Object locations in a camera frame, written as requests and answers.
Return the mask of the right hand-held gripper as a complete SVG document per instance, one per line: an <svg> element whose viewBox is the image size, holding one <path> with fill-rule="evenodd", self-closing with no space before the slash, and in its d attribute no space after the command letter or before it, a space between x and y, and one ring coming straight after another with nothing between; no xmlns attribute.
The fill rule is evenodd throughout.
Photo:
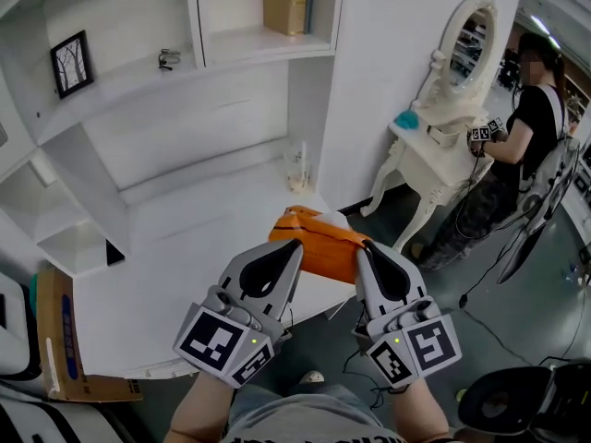
<svg viewBox="0 0 591 443"><path fill-rule="evenodd" d="M363 242L356 263L368 315L375 318L356 327L353 336L392 388L408 386L461 359L452 317L426 296L414 263L374 241Z"/></svg>

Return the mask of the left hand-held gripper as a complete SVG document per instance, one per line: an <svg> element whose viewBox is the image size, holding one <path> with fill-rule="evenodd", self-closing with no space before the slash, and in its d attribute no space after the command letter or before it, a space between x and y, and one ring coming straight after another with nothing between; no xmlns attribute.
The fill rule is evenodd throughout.
<svg viewBox="0 0 591 443"><path fill-rule="evenodd" d="M190 306L174 351L198 370L242 388L276 355L304 247L267 242L234 257L201 305Z"/></svg>

